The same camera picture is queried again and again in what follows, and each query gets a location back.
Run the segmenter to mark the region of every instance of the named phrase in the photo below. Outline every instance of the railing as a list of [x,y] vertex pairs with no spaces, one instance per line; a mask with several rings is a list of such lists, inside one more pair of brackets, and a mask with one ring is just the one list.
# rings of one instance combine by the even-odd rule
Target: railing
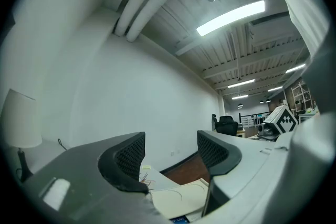
[[244,115],[241,116],[239,113],[239,123],[243,124],[243,127],[256,127],[264,122],[264,120],[272,113],[273,111],[252,114],[252,115]]

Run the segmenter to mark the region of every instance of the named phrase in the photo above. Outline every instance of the table lamp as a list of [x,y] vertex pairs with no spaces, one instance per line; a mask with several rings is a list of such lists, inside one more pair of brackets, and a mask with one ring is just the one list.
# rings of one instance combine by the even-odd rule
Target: table lamp
[[5,142],[18,148],[22,168],[21,182],[32,175],[22,148],[38,146],[42,138],[38,128],[36,100],[9,90],[0,120]]

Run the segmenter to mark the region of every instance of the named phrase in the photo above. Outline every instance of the metal shelving unit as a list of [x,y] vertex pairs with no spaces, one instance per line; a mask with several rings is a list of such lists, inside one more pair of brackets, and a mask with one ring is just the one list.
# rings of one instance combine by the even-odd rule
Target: metal shelving unit
[[[299,82],[299,85],[297,87],[291,88],[291,89],[292,89],[292,94],[293,94],[295,103],[296,101],[300,101],[300,103],[303,103],[305,110],[307,110],[307,108],[312,108],[312,100],[311,100],[310,91],[308,89],[308,86],[305,83]],[[299,104],[295,104],[295,111],[299,111],[298,105]]]

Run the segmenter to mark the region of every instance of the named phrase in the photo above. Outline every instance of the mesh grille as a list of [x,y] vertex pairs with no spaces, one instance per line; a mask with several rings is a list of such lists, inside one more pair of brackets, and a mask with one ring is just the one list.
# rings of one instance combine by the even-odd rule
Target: mesh grille
[[201,134],[197,134],[197,145],[198,152],[207,169],[221,163],[229,156],[227,149],[217,145]]
[[115,155],[118,167],[128,176],[139,181],[139,171],[145,157],[145,136],[124,147]]

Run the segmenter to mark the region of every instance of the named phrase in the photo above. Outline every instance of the baseboard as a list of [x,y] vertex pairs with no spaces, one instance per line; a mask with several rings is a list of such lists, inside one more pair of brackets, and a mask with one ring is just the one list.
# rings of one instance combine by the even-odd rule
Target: baseboard
[[161,174],[165,174],[170,172],[171,170],[177,168],[178,166],[184,164],[185,162],[189,161],[192,157],[194,157],[196,154],[198,153],[198,151],[196,151],[195,153],[193,153],[192,155],[190,155],[189,157],[183,159],[182,161],[178,162],[177,164],[174,164],[171,167],[166,168],[165,170],[160,171]]

